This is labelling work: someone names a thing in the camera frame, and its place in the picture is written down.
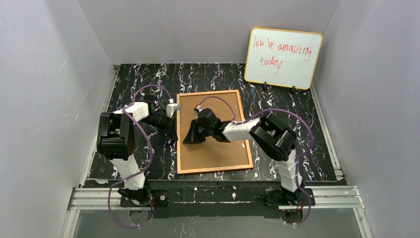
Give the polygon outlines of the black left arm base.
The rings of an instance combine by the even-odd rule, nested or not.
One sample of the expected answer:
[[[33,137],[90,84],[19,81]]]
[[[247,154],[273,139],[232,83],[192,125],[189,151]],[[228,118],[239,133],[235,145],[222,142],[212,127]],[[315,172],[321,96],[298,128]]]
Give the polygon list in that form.
[[[129,190],[125,188],[118,189],[121,195],[120,206],[127,207],[166,207],[168,205],[169,194],[167,190],[162,189],[139,189]]]

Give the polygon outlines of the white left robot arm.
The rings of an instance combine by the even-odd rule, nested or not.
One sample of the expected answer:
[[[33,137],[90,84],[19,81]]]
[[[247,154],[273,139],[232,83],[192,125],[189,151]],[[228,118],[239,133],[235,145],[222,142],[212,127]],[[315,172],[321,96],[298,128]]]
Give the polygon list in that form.
[[[100,115],[97,151],[116,167],[128,190],[143,189],[146,184],[146,177],[134,157],[134,126],[144,122],[168,139],[178,140],[175,112],[181,109],[180,104],[169,99],[166,109],[157,110],[155,100],[155,95],[146,95],[144,100]]]

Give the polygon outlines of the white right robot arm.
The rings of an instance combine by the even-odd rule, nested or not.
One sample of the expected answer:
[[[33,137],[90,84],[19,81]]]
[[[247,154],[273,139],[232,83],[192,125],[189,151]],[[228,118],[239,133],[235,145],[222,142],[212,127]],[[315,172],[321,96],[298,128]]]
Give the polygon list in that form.
[[[183,144],[203,143],[207,137],[224,143],[255,141],[275,161],[282,188],[289,192],[303,189],[296,155],[297,135],[275,115],[244,121],[222,121],[209,108],[197,110],[197,117],[191,120]]]

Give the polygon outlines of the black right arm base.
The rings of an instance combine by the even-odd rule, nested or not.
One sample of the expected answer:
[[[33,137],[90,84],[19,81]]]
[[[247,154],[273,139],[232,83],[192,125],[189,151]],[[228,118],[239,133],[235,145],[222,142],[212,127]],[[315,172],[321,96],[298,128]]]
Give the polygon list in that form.
[[[284,188],[266,189],[263,194],[263,201],[267,206],[291,206],[291,209],[302,209],[304,206],[315,206],[313,190],[304,188],[304,192],[297,189],[290,192]]]

